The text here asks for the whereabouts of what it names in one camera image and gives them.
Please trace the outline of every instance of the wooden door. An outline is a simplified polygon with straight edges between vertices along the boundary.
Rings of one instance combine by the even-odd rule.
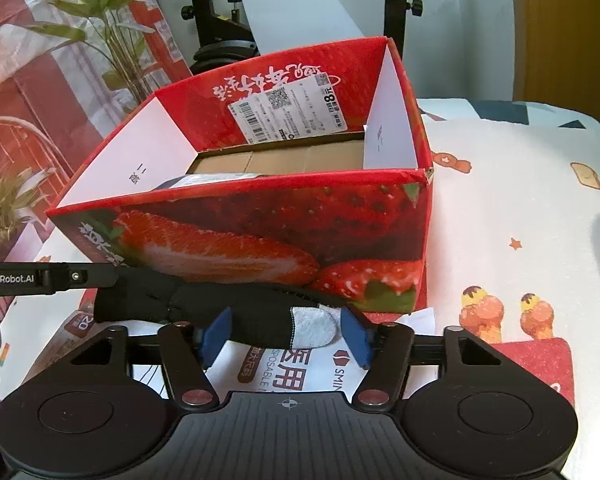
[[[600,121],[600,0],[514,0],[514,99]]]

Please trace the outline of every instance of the white wall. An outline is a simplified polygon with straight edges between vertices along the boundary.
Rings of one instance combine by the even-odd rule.
[[[384,0],[340,0],[366,36],[382,34]],[[510,100],[513,85],[512,0],[423,0],[409,16],[404,63],[419,97]],[[193,20],[180,9],[190,0],[158,0],[185,59],[198,49]],[[216,11],[229,15],[226,0]]]

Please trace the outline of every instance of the red cardboard box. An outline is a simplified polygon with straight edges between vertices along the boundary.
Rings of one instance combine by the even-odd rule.
[[[395,45],[362,38],[157,90],[48,216],[94,261],[405,313],[426,304],[432,172]]]

